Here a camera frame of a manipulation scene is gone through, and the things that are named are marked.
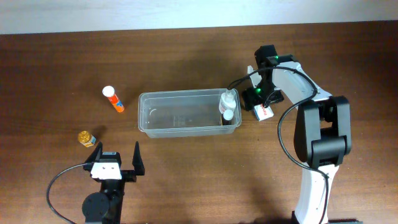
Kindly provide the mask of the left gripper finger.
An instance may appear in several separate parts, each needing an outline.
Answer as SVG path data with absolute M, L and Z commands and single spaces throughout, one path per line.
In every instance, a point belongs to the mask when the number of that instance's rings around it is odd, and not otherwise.
M 140 152 L 140 148 L 139 148 L 139 142 L 136 141 L 135 146 L 134 146 L 134 155 L 132 158 L 132 165 L 134 167 L 134 170 L 136 172 L 144 172 L 145 171 L 145 167 L 144 167 L 144 163 L 142 161 L 142 157 L 141 157 L 141 152 Z
M 99 142 L 95 148 L 95 150 L 88 156 L 85 163 L 93 163 L 98 161 L 103 152 L 103 143 Z

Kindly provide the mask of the white Panadol box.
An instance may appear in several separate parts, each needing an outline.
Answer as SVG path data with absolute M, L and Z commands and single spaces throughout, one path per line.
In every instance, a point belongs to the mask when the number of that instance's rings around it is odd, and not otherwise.
M 256 105 L 254 107 L 254 114 L 258 121 L 264 121 L 274 116 L 274 112 L 272 111 L 271 107 L 265 107 L 264 105 Z

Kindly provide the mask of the small jar gold lid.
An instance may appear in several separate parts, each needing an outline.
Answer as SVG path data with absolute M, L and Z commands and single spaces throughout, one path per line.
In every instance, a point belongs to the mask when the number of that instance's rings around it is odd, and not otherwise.
M 91 147 L 95 145 L 96 138 L 88 131 L 82 131 L 78 134 L 78 141 L 85 147 Z

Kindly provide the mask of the white spray bottle clear cap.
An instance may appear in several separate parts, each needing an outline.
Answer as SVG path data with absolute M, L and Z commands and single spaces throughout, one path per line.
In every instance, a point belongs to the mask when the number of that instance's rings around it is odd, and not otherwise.
M 223 114 L 226 110 L 235 111 L 237 106 L 235 100 L 235 94 L 233 90 L 226 90 L 221 94 L 220 102 L 219 102 L 219 111 Z

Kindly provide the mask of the dark bottle white cap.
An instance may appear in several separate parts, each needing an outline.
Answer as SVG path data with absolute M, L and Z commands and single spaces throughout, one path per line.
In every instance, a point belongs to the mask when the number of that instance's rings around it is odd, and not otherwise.
M 232 110 L 225 110 L 224 113 L 221 115 L 221 125 L 231 125 L 232 120 L 234 117 L 234 112 Z

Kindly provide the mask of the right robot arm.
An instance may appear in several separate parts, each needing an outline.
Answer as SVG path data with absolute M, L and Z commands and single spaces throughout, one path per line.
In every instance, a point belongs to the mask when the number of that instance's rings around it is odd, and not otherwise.
M 273 45 L 263 45 L 254 53 L 257 69 L 248 68 L 246 78 L 252 86 L 242 93 L 244 108 L 260 113 L 284 98 L 292 106 L 284 111 L 277 125 L 282 140 L 282 123 L 297 110 L 292 157 L 302 168 L 300 196 L 292 212 L 293 223 L 329 223 L 327 214 L 333 179 L 352 148 L 350 105 L 345 96 L 333 96 L 319 87 L 291 54 L 279 55 Z

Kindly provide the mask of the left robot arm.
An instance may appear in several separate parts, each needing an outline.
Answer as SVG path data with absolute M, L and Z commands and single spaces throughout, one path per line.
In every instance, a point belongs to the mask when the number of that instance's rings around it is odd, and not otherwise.
M 145 175 L 138 142 L 134 146 L 132 165 L 133 170 L 122 170 L 120 153 L 104 152 L 103 144 L 98 143 L 83 166 L 90 177 L 101 184 L 99 192 L 87 196 L 82 204 L 85 223 L 121 222 L 125 184 Z

